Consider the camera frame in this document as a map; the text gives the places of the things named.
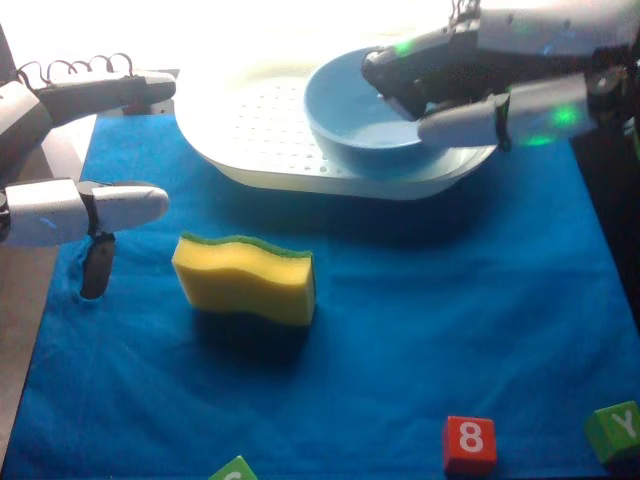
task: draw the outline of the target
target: yellow sponge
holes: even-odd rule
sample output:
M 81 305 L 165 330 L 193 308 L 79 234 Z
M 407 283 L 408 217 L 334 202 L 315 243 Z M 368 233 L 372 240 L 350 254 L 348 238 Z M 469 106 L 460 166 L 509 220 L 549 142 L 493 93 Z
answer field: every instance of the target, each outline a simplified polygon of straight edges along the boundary
M 183 234 L 171 260 L 189 303 L 209 312 L 248 312 L 287 325 L 310 325 L 315 308 L 313 255 L 251 237 L 207 240 Z

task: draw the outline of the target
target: white number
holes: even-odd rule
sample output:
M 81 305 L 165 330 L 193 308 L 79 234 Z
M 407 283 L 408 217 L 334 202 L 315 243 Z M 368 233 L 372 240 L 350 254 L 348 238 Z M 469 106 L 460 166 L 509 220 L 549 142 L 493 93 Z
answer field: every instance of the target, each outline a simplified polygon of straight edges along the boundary
M 625 410 L 624 420 L 622 420 L 617 413 L 614 413 L 611 417 L 627 431 L 631 438 L 636 438 L 636 432 L 633 430 L 633 414 L 631 410 Z
M 480 425 L 473 422 L 464 422 L 460 425 L 460 433 L 462 434 L 462 437 L 460 437 L 460 446 L 463 450 L 469 453 L 478 453 L 482 450 L 484 445 L 482 443 L 482 438 L 480 437 L 480 434 L 482 433 Z

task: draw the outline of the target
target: bowl rim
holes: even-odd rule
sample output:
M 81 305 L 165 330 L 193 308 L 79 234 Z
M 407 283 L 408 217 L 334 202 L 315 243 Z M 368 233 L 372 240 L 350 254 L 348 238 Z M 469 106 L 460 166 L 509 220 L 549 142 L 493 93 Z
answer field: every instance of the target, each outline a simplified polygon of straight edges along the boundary
M 309 79 L 307 80 L 307 84 L 305 85 L 304 88 L 304 96 L 303 96 L 303 106 L 304 106 L 304 113 L 307 117 L 307 121 L 309 122 L 309 126 L 311 127 L 311 131 L 312 133 L 318 133 L 320 134 L 323 138 L 330 140 L 334 143 L 340 144 L 340 145 L 344 145 L 344 146 L 348 146 L 348 147 L 352 147 L 352 148 L 358 148 L 361 150 L 372 150 L 372 151 L 385 151 L 385 150 L 397 150 L 397 149 L 402 149 L 402 148 L 407 148 L 407 147 L 413 147 L 416 145 L 421 145 L 422 144 L 422 140 L 420 140 L 420 138 L 416 138 L 415 141 L 413 142 L 406 142 L 406 143 L 400 143 L 400 144 L 396 144 L 396 145 L 372 145 L 369 143 L 362 143 L 362 142 L 356 142 L 354 140 L 349 140 L 345 137 L 342 137 L 340 135 L 336 135 L 333 132 L 330 132 L 329 130 L 327 130 L 325 127 L 323 127 L 322 125 L 320 125 L 315 118 L 310 114 L 309 112 L 309 107 L 308 104 L 309 102 L 307 101 L 308 95 L 309 95 L 309 85 L 311 85 L 311 83 L 314 81 L 314 79 L 316 79 L 318 73 L 323 70 L 325 67 L 331 65 L 333 62 L 346 57 L 347 55 L 354 55 L 356 53 L 362 53 L 362 57 L 364 59 L 364 57 L 366 56 L 367 53 L 369 52 L 373 52 L 377 49 L 378 47 L 375 46 L 371 46 L 371 47 L 365 47 L 365 48 L 358 48 L 356 50 L 351 50 L 349 52 L 345 52 L 337 57 L 332 58 L 331 60 L 329 60 L 328 62 L 323 63 L 322 65 L 320 65 L 319 67 L 317 67 L 309 76 Z

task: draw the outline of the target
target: number 8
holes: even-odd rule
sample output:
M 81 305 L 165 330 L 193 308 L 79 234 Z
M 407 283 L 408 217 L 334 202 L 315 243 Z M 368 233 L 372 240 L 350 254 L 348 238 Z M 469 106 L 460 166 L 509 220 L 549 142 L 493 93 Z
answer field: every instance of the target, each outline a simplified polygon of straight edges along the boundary
M 480 425 L 473 422 L 464 422 L 460 425 L 460 433 L 462 437 L 460 437 L 460 446 L 463 450 L 469 453 L 478 453 L 482 450 L 484 446 L 482 443 L 482 438 L 480 434 L 482 431 L 480 430 Z M 469 439 L 473 439 L 473 443 L 469 445 Z

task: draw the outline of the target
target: green block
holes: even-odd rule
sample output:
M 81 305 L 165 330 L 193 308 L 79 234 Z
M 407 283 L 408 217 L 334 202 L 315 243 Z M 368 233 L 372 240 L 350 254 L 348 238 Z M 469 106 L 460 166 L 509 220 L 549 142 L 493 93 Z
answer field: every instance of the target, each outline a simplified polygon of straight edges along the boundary
M 596 410 L 584 431 L 601 463 L 640 453 L 640 412 L 636 402 Z
M 209 480 L 258 480 L 244 458 L 238 456 L 218 470 Z

